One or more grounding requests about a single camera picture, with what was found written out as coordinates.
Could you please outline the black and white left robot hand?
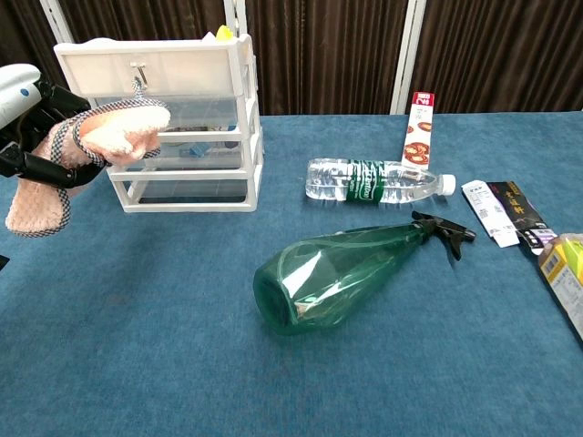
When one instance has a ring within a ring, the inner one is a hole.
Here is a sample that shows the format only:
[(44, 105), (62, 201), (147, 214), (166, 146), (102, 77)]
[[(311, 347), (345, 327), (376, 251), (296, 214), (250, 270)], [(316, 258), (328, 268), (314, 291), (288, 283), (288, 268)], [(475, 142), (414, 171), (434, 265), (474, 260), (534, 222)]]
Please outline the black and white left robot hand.
[(89, 163), (71, 169), (33, 148), (56, 123), (90, 109), (79, 97), (42, 76), (29, 64), (1, 67), (1, 175), (55, 188), (76, 188), (92, 181), (102, 167)]

